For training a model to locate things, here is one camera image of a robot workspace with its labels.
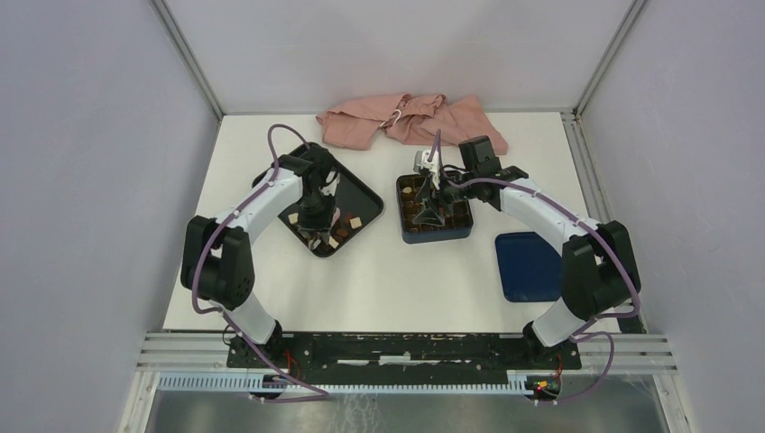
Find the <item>blue chocolate box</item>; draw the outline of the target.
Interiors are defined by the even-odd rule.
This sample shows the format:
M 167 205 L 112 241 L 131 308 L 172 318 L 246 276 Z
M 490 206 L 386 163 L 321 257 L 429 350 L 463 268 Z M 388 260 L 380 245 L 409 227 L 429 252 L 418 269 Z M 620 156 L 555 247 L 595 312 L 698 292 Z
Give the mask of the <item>blue chocolate box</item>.
M 445 216 L 443 226 L 420 224 L 414 221 L 415 216 L 423 209 L 422 204 L 415 199 L 419 187 L 425 180 L 424 175 L 402 175 L 395 182 L 401 236 L 406 244 L 424 244 L 440 241 L 463 239 L 470 236 L 474 218 L 472 209 L 467 201 L 459 201 L 446 214 L 444 208 L 440 212 Z

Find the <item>black chocolate tray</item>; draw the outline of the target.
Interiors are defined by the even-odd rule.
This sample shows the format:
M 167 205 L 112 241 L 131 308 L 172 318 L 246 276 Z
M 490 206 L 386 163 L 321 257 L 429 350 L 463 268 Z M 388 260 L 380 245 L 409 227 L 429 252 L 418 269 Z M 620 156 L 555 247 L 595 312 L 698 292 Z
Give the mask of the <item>black chocolate tray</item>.
M 332 229 L 339 242 L 337 249 L 321 245 L 309 250 L 319 258 L 336 253 L 383 211 L 383 200 L 343 165 L 329 149 L 316 143 L 304 144 L 279 156 L 270 169 L 257 178 L 253 193 L 257 196 L 244 204 L 238 223 L 255 241 L 262 231 L 278 219 L 307 249 L 308 239 L 297 230 L 299 203 L 313 192 L 335 196 L 340 218 Z M 363 225 L 352 229 L 349 220 L 360 217 Z

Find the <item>blue box lid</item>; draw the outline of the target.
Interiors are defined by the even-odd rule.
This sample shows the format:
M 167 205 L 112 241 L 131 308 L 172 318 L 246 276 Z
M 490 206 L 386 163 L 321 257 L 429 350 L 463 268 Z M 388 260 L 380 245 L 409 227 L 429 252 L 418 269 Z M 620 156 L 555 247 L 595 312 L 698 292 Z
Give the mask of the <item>blue box lid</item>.
M 560 297 L 561 257 L 538 234 L 497 235 L 494 247 L 506 300 L 513 303 L 553 302 Z

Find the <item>pink silicone tongs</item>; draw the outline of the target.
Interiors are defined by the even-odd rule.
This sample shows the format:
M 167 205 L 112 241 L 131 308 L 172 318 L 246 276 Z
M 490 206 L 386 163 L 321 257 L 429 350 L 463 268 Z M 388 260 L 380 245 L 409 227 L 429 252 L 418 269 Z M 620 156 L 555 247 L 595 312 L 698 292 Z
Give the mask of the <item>pink silicone tongs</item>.
M 308 239 L 309 250 L 313 251 L 321 245 L 337 249 L 339 242 L 332 235 L 332 229 L 340 218 L 340 209 L 335 207 L 329 213 L 312 216 L 303 225 L 303 232 Z

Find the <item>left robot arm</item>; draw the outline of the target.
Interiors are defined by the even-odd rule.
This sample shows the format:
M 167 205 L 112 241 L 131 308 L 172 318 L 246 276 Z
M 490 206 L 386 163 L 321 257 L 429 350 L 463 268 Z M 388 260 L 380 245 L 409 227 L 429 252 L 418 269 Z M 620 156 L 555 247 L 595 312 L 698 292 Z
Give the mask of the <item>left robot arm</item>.
M 281 212 L 298 208 L 294 228 L 309 245 L 330 244 L 340 211 L 336 205 L 339 168 L 329 150 L 311 144 L 299 156 L 283 154 L 237 204 L 217 217 L 194 216 L 187 225 L 181 285 L 191 292 L 198 314 L 218 313 L 242 338 L 261 367 L 283 356 L 279 322 L 253 292 L 252 245 Z

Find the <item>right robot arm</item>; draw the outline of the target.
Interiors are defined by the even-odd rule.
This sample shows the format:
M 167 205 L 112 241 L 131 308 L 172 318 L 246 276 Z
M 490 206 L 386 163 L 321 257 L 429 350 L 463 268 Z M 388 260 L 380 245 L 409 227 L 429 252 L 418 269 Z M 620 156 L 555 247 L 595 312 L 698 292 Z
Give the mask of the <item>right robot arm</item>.
M 605 318 L 633 318 L 641 311 L 640 276 L 630 234 L 620 222 L 601 223 L 564 207 L 516 166 L 502 166 L 486 136 L 459 144 L 463 166 L 447 173 L 441 141 L 416 153 L 413 169 L 423 176 L 416 200 L 418 224 L 444 226 L 458 201 L 479 200 L 521 221 L 561 259 L 560 295 L 531 321 L 521 357 L 543 368 L 558 354 L 557 345 L 579 342 L 584 331 Z

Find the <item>pink cloth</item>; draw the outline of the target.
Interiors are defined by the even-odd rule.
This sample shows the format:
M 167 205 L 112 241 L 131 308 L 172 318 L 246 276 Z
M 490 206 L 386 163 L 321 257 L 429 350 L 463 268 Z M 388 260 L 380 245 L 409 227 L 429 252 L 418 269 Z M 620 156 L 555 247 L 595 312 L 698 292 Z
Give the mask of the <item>pink cloth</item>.
M 430 146 L 436 133 L 441 133 L 444 145 L 485 135 L 495 153 L 504 155 L 510 150 L 475 95 L 455 102 L 443 94 L 360 97 L 327 109 L 316 120 L 323 143 L 357 151 L 369 150 L 378 133 L 416 146 Z

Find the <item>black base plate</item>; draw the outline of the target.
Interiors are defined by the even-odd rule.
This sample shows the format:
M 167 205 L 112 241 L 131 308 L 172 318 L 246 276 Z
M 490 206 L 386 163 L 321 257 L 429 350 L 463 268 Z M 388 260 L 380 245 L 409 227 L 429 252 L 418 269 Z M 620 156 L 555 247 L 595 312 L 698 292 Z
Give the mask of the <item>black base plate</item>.
M 509 371 L 579 370 L 578 348 L 546 348 L 521 334 L 284 332 L 261 346 L 311 385 L 505 384 Z

